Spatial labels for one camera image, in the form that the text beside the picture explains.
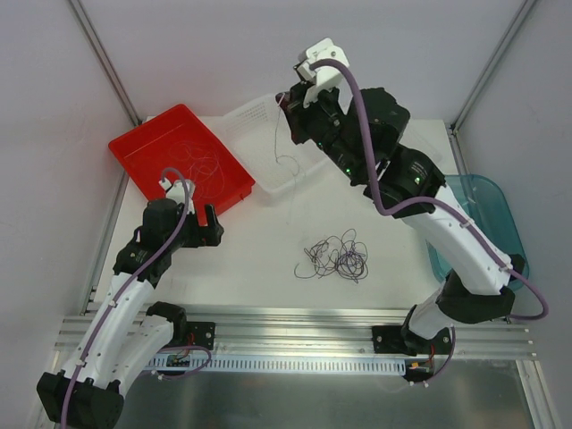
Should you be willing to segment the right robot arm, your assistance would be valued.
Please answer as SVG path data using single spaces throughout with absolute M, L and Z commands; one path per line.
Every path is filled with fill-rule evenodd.
M 336 88 L 319 93 L 309 105 L 309 91 L 297 84 L 275 100 L 296 144 L 315 142 L 350 179 L 367 186 L 366 159 L 358 108 L 339 104 Z M 385 209 L 407 201 L 393 218 L 419 232 L 450 264 L 444 284 L 423 303 L 413 306 L 403 323 L 382 336 L 392 352 L 426 353 L 436 336 L 454 323 L 479 324 L 508 316 L 515 294 L 509 288 L 511 269 L 521 271 L 524 258 L 497 249 L 477 228 L 455 198 L 444 174 L 425 153 L 401 144 L 409 111 L 384 88 L 361 90 L 374 150 L 376 178 Z

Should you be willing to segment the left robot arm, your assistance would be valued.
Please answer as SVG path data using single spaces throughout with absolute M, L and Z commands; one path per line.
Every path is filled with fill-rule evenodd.
M 80 344 L 55 374 L 45 372 L 37 393 L 47 417 L 62 428 L 113 428 L 128 390 L 153 357 L 166 349 L 196 348 L 182 307 L 157 301 L 135 332 L 136 315 L 181 248 L 216 247 L 224 228 L 206 205 L 202 224 L 190 202 L 147 203 L 141 225 L 117 255 L 110 287 Z

